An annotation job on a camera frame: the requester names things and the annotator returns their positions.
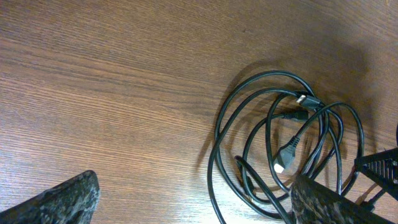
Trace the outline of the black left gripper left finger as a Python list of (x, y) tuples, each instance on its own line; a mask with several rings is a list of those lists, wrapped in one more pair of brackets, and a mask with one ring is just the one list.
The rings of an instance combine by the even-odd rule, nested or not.
[(90, 223), (99, 200), (97, 175), (86, 170), (1, 212), (1, 223)]

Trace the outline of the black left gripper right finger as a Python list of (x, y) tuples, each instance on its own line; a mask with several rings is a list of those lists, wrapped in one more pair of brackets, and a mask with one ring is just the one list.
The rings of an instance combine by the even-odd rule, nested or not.
[(298, 175), (291, 186), (290, 197), (299, 223), (389, 223), (379, 215), (345, 198), (313, 179)]

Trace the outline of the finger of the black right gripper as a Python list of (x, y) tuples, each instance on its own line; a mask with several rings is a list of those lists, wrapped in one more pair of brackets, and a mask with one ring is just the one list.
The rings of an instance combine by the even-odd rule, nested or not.
[(397, 200), (397, 148), (359, 157), (354, 166)]

